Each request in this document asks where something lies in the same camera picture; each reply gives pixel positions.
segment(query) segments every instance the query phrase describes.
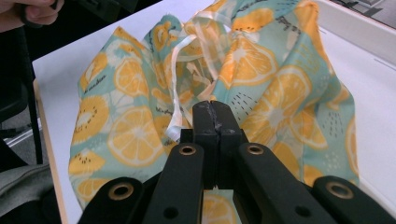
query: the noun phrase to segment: orange slice print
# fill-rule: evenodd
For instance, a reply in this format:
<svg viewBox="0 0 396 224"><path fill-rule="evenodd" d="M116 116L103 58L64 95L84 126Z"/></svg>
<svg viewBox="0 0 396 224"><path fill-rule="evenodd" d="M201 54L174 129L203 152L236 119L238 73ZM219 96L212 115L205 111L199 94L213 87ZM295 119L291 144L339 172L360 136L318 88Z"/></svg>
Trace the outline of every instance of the orange slice print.
<svg viewBox="0 0 396 224"><path fill-rule="evenodd" d="M277 142L274 145L273 152L294 177L300 179L300 165L297 158L292 153L290 146L283 142Z"/></svg>
<svg viewBox="0 0 396 224"><path fill-rule="evenodd" d="M153 67L153 70L155 72L155 77L157 79L157 84L160 85L161 88L165 89L166 88L166 80L165 80L165 74L163 71L163 63L158 62L152 62L151 66Z"/></svg>
<svg viewBox="0 0 396 224"><path fill-rule="evenodd" d="M204 196L202 223L234 224L235 220L233 207L226 198L215 194Z"/></svg>
<svg viewBox="0 0 396 224"><path fill-rule="evenodd" d="M289 65L279 70L241 126L249 141L270 146L276 131L288 124L311 90L302 69Z"/></svg>
<svg viewBox="0 0 396 224"><path fill-rule="evenodd" d="M349 161L349 166L355 175L359 174L358 168L358 153L356 150L356 126L355 118L347 125L346 129L346 154Z"/></svg>
<svg viewBox="0 0 396 224"><path fill-rule="evenodd" d="M114 74L114 84L119 91L137 97L149 96L149 87L140 62L134 59L125 59Z"/></svg>
<svg viewBox="0 0 396 224"><path fill-rule="evenodd" d="M315 105L306 107L291 120L291 130L299 141L313 149L325 149L329 145L315 115Z"/></svg>
<svg viewBox="0 0 396 224"><path fill-rule="evenodd" d="M219 79L227 89L231 86L254 86L270 80L276 70L276 59L272 51L239 35L226 55Z"/></svg>
<svg viewBox="0 0 396 224"><path fill-rule="evenodd" d="M172 104L172 99L170 95L163 93L158 88L153 88L151 90L151 95L154 96L158 101L160 101L163 104Z"/></svg>
<svg viewBox="0 0 396 224"><path fill-rule="evenodd" d="M148 166L163 154L151 112L146 106L127 110L111 127L107 138L111 154L123 164Z"/></svg>
<svg viewBox="0 0 396 224"><path fill-rule="evenodd" d="M294 14L297 16L300 29L311 37L312 44L317 50L319 56L326 62L329 69L332 69L330 60L321 44L317 24L318 4L312 1L301 1L294 9Z"/></svg>

